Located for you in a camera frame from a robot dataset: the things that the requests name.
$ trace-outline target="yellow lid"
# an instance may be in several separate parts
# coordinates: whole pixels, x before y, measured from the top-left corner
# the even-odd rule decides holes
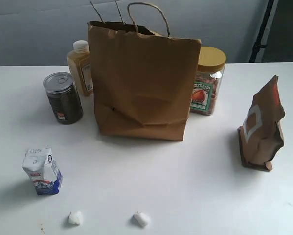
[[[199,72],[218,72],[225,65],[225,54],[214,47],[201,47],[199,64],[197,70]]]

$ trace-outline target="coffee bag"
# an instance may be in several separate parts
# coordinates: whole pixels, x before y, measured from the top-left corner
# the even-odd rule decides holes
[[[238,128],[244,167],[271,171],[271,161],[284,145],[279,121],[285,112],[277,82],[278,76],[274,76],[254,95],[243,126]]]

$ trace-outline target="jar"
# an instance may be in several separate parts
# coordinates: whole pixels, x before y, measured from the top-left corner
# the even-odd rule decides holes
[[[51,74],[44,79],[43,85],[59,123],[73,124],[83,116],[79,94],[70,73]]]
[[[211,115],[219,93],[225,69],[225,54],[214,47],[201,47],[192,92],[190,111]]]

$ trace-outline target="milk carton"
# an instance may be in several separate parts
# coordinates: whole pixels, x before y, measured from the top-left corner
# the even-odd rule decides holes
[[[22,168],[32,180],[38,195],[59,193],[63,177],[50,148],[29,149]]]

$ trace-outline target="can lid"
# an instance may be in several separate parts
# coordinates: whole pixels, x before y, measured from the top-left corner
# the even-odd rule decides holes
[[[63,93],[73,86],[74,82],[70,73],[57,72],[46,77],[43,81],[43,86],[48,93],[58,94]]]
[[[214,47],[201,47],[197,70],[200,72],[218,72],[225,65],[225,54]]]

